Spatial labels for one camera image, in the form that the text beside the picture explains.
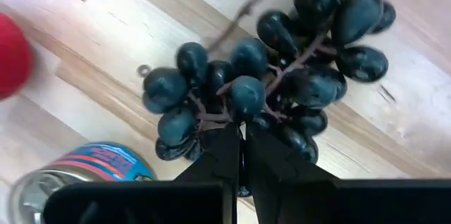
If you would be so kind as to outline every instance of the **wooden floor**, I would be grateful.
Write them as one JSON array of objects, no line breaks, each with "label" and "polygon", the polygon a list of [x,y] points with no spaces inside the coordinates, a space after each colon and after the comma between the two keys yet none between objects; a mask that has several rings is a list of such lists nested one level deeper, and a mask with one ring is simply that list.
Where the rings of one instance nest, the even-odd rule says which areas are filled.
[{"label": "wooden floor", "polygon": [[[126,144],[162,180],[189,163],[154,153],[159,117],[140,102],[136,69],[173,66],[184,42],[208,44],[245,0],[0,0],[35,50],[35,71],[19,95],[0,103],[0,195],[21,175],[85,142]],[[253,35],[265,0],[216,54]],[[387,76],[374,85],[349,81],[327,108],[330,127],[316,140],[319,166],[340,178],[451,177],[451,0],[390,0],[398,19],[363,42],[384,50]],[[0,209],[5,202],[1,201]],[[241,223],[256,223],[241,201]],[[7,223],[0,214],[0,223]]]}]

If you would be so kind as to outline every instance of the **can label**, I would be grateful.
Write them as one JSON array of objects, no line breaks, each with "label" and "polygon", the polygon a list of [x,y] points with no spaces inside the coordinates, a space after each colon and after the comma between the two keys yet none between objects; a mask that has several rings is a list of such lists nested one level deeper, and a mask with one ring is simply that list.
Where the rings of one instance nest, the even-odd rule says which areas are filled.
[{"label": "can label", "polygon": [[52,165],[76,166],[105,181],[152,181],[154,176],[143,161],[127,147],[111,142],[86,144]]}]

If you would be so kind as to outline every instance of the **metal can lid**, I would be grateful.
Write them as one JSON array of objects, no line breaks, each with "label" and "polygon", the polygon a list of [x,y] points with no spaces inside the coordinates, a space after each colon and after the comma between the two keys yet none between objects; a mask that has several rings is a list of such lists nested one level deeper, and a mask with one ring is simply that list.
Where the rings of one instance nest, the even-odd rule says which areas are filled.
[{"label": "metal can lid", "polygon": [[81,182],[65,173],[39,170],[21,178],[11,188],[8,197],[10,224],[41,224],[41,213],[52,193],[63,186]]}]

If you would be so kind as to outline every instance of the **tin can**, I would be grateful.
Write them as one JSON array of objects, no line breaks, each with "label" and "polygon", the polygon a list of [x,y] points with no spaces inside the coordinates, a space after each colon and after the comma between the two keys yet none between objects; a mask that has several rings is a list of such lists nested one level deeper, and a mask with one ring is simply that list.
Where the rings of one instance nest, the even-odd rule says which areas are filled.
[{"label": "tin can", "polygon": [[83,145],[19,179],[8,197],[10,224],[43,223],[52,193],[76,182],[152,181],[149,165],[129,148],[113,142]]}]

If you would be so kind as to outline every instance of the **bunch of grapes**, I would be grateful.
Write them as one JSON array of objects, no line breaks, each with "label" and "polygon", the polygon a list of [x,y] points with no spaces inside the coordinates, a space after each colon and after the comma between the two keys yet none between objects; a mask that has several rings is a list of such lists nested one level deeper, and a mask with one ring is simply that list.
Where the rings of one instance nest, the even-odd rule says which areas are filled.
[{"label": "bunch of grapes", "polygon": [[[145,77],[143,103],[163,114],[159,158],[195,161],[221,133],[204,130],[205,122],[234,122],[254,123],[316,163],[313,137],[328,126],[323,109],[344,97],[347,78],[370,83],[387,73],[382,51],[353,45],[393,24],[395,8],[385,0],[294,0],[290,16],[279,10],[263,13],[259,39],[241,40],[230,62],[209,61],[209,53],[259,1],[249,0],[210,47],[183,44],[175,56],[177,68],[155,68]],[[243,170],[245,156],[241,159]],[[249,195],[245,185],[239,195]]]}]

